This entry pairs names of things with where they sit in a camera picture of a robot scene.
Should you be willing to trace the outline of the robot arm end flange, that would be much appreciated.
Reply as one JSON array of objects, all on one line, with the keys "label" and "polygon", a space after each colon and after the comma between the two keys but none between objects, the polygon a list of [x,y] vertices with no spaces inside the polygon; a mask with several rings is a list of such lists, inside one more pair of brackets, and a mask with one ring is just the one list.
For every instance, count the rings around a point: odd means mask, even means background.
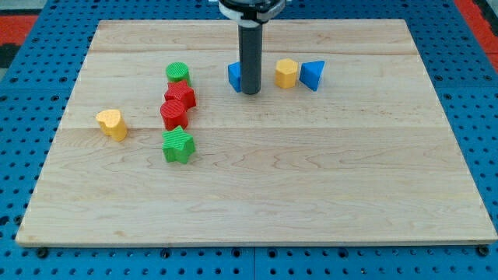
[{"label": "robot arm end flange", "polygon": [[266,24],[285,6],[286,0],[219,0],[219,11],[245,28]]}]

